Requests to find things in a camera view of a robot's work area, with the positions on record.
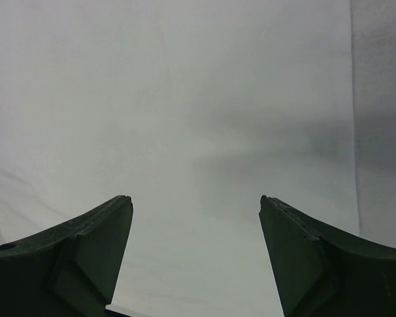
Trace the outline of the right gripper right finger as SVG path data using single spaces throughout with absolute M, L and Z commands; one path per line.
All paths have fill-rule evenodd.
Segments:
M 396 316 L 396 248 L 262 196 L 259 218 L 285 316 Z

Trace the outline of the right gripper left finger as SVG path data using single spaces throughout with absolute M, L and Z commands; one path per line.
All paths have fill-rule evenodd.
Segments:
M 116 196 L 0 245 L 0 316 L 117 316 L 109 310 L 133 219 Z

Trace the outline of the white t-shirt with flower print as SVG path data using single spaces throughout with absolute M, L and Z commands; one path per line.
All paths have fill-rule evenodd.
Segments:
M 114 296 L 281 316 L 262 195 L 358 233 L 348 1 L 0 1 L 0 232 L 134 205 Z

